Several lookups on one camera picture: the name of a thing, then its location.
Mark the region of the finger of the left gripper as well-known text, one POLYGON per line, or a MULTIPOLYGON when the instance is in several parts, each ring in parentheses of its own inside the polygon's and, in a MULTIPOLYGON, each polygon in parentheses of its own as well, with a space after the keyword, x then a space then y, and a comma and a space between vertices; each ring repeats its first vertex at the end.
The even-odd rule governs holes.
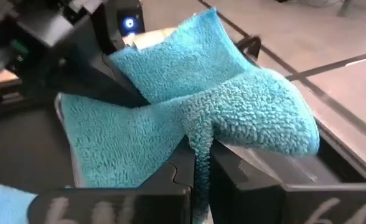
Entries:
POLYGON ((92 58, 61 57, 58 60, 59 87, 63 93, 136 108, 148 105, 138 89, 104 54, 92 58))

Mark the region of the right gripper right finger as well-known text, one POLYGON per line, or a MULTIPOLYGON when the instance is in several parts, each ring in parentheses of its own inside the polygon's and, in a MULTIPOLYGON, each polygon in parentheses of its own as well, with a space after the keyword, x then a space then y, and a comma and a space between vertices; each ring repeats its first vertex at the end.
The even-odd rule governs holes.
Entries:
POLYGON ((281 223, 283 188, 222 143, 210 150, 209 202, 214 223, 281 223))

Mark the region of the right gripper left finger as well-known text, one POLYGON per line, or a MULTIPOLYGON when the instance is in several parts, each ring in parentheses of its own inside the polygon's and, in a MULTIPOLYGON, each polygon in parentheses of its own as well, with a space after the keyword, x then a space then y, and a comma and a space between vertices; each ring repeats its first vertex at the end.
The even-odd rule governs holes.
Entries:
POLYGON ((195 153, 185 136, 168 159, 140 186, 138 223, 191 224, 195 153))

